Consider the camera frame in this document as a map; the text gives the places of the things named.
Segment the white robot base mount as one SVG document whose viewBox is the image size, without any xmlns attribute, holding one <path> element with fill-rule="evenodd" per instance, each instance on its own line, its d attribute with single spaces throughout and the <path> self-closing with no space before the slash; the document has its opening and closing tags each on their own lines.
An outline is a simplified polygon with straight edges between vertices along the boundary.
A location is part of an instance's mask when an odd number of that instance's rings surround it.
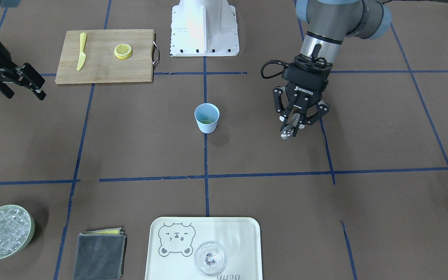
<svg viewBox="0 0 448 280">
<path fill-rule="evenodd" d="M 172 57 L 239 54 L 236 9 L 227 0 L 180 0 L 171 16 Z"/>
</svg>

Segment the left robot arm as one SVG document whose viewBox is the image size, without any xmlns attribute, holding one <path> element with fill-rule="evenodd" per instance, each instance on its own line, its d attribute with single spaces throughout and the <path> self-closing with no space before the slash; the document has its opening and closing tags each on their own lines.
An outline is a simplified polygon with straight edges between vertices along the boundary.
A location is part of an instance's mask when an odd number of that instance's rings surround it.
<svg viewBox="0 0 448 280">
<path fill-rule="evenodd" d="M 322 93 L 345 37 L 376 39 L 392 22 L 389 7 L 377 0 L 299 0 L 296 14 L 309 25 L 300 53 L 291 63 L 267 62 L 282 66 L 275 77 L 287 81 L 286 86 L 272 90 L 275 111 L 282 122 L 281 138 L 285 140 L 329 112 Z"/>
</svg>

